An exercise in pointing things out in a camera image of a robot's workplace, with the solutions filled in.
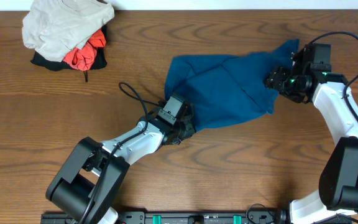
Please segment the teal blue t-shirt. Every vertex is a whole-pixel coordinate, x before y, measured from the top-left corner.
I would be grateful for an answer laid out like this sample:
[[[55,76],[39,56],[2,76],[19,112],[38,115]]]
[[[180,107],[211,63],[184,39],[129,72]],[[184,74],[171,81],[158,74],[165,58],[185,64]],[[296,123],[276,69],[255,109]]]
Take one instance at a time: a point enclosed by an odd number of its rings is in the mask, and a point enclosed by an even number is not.
[[[299,40],[284,42],[271,52],[237,55],[173,57],[164,94],[180,95],[194,106],[195,129],[223,128],[273,114],[277,90],[264,81],[277,67],[291,68]]]

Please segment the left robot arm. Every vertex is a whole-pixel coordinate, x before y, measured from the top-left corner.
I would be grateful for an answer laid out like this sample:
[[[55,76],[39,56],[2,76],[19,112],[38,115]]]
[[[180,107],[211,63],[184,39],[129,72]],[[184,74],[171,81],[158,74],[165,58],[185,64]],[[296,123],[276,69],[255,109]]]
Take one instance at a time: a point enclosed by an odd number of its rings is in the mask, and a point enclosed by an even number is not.
[[[116,223],[119,215],[111,205],[130,166],[162,146],[192,137],[194,114],[192,103],[172,95],[116,138],[82,139],[51,181],[46,198],[72,223]]]

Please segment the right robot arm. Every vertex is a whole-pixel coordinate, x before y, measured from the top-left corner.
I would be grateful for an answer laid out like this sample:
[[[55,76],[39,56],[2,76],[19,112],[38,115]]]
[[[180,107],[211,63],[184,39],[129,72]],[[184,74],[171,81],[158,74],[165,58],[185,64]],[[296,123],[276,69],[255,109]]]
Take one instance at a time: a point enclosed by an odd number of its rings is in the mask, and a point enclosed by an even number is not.
[[[345,76],[331,71],[330,56],[330,45],[307,44],[293,54],[292,68],[278,67],[264,82],[295,103],[312,103],[335,144],[318,189],[290,203],[290,223],[347,221],[358,214],[358,106]]]

